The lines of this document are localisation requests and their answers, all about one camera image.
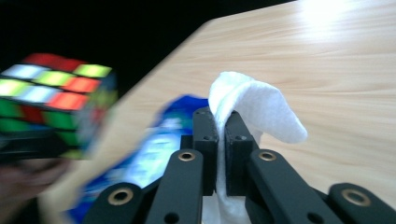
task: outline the wooden table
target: wooden table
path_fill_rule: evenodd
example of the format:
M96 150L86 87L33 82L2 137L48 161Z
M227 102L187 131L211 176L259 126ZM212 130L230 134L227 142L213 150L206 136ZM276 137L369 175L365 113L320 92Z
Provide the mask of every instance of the wooden table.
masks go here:
M92 159L42 195L46 220L65 222L59 212L78 187L131 152L165 103L207 97L222 71L281 89L309 137L287 145L265 135L261 146L312 187L355 183L396 207L394 12L391 0L299 1L209 21L120 100Z

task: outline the white tissue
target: white tissue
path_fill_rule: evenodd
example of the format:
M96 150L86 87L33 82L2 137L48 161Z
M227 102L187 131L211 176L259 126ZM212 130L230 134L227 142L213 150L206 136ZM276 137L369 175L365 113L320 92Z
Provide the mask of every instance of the white tissue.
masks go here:
M219 133L217 195L204 197L203 222L250 223L245 198L226 194L224 126L228 117L236 110L258 143L262 133L282 142L299 143L306 139L306 129L279 89L236 72L220 73L210 88L209 106Z

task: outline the blue plastic bag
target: blue plastic bag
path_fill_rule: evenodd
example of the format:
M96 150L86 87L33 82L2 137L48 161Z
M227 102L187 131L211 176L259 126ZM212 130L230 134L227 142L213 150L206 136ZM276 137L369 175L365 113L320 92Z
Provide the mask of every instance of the blue plastic bag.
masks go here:
M179 150L181 135L192 134L193 112L206 106L207 99L191 95L169 103L132 154L82 187L76 206L67 211L72 220L81 223L92 203L109 186L128 182L144 188L163 176L169 157Z

